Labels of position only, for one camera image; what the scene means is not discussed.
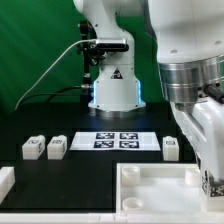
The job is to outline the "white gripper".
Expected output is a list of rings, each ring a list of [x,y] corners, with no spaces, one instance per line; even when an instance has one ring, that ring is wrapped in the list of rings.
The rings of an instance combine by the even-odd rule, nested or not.
[[[177,110],[174,103],[171,109],[201,163],[216,181],[224,180],[224,105],[208,97],[191,113]]]

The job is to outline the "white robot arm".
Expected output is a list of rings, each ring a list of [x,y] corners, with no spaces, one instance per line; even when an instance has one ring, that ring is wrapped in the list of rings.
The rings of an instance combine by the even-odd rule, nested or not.
[[[73,0],[96,32],[100,55],[90,108],[143,107],[134,75],[135,42],[118,16],[143,15],[157,43],[163,96],[204,168],[224,180],[224,0]]]

